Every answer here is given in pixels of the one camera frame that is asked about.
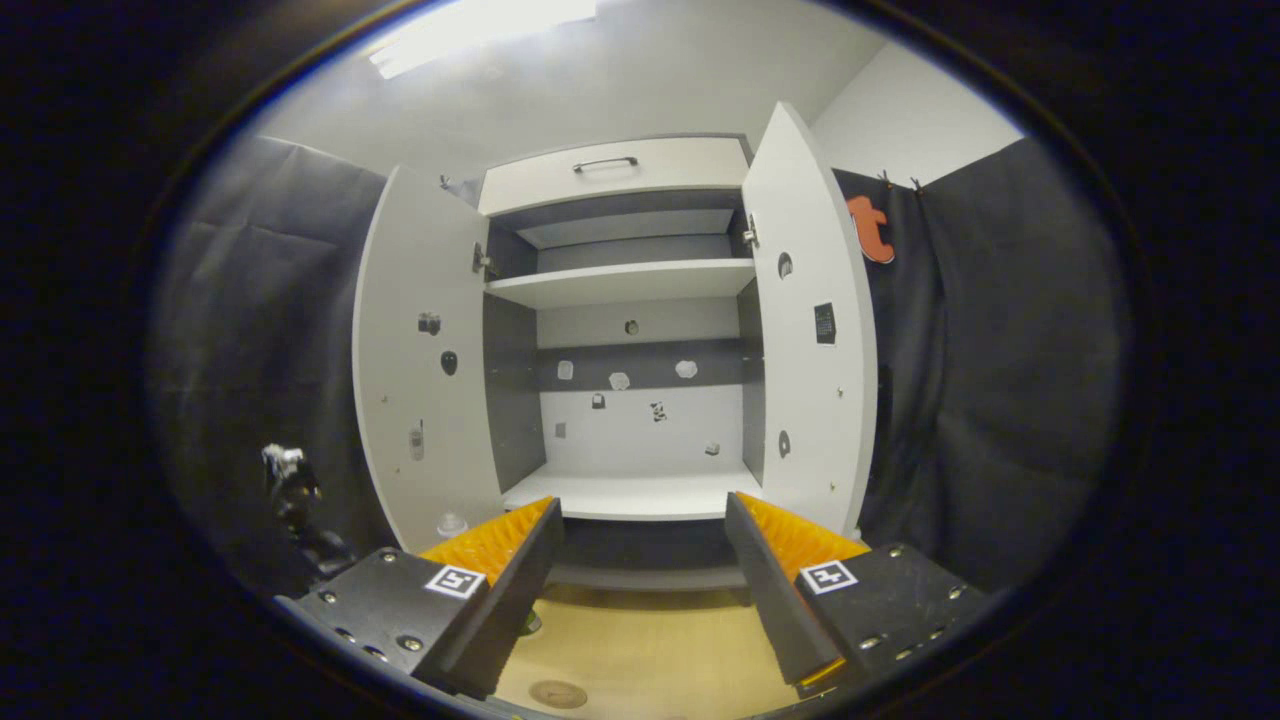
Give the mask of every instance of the ceiling light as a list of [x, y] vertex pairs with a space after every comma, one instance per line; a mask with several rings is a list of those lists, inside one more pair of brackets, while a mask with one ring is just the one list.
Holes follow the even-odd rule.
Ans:
[[393, 31], [369, 60], [390, 79], [466, 47], [595, 17], [595, 0], [457, 0]]

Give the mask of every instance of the black curtain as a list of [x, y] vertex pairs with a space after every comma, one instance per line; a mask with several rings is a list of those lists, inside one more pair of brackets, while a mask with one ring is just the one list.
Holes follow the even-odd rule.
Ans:
[[310, 569], [271, 520], [261, 448], [303, 448], [316, 523], [357, 553], [394, 544], [356, 425], [351, 323], [385, 178], [297, 145], [233, 143], [173, 233], [151, 302], [147, 395], [170, 486], [253, 592]]
[[1097, 487], [1132, 331], [1114, 246], [1032, 138], [916, 193], [837, 172], [888, 217], [867, 263], [893, 375], [868, 542], [909, 542], [979, 587], [1029, 578]]

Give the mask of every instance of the cabinet shelf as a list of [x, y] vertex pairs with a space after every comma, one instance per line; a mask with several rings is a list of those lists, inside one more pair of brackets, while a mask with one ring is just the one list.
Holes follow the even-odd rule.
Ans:
[[485, 284], [485, 292], [534, 310], [640, 302], [733, 297], [755, 277], [755, 261], [671, 260], [539, 273]]
[[712, 520], [724, 516], [730, 492], [760, 496], [746, 465], [703, 474], [617, 477], [543, 465], [503, 493], [507, 510], [548, 495], [566, 518], [586, 520]]

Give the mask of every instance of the orange letter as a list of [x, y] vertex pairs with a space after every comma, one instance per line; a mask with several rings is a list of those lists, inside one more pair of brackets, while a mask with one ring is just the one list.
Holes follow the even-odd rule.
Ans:
[[858, 227], [858, 241], [863, 246], [863, 255], [881, 265], [892, 263], [893, 246], [884, 245], [879, 238], [879, 225], [888, 224], [884, 213], [873, 208], [869, 197], [859, 195], [849, 201], [849, 214], [854, 217], [854, 225]]

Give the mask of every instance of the orange rubber pad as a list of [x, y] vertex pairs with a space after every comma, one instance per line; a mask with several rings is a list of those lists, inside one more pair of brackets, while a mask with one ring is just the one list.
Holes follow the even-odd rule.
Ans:
[[507, 569], [512, 556], [524, 544], [525, 538], [529, 537], [530, 530], [550, 506], [552, 500], [554, 500], [552, 496], [547, 496], [518, 510], [504, 512], [456, 538], [442, 542], [421, 553], [421, 557], [474, 573], [484, 573], [489, 577], [489, 585], [493, 587], [502, 571]]

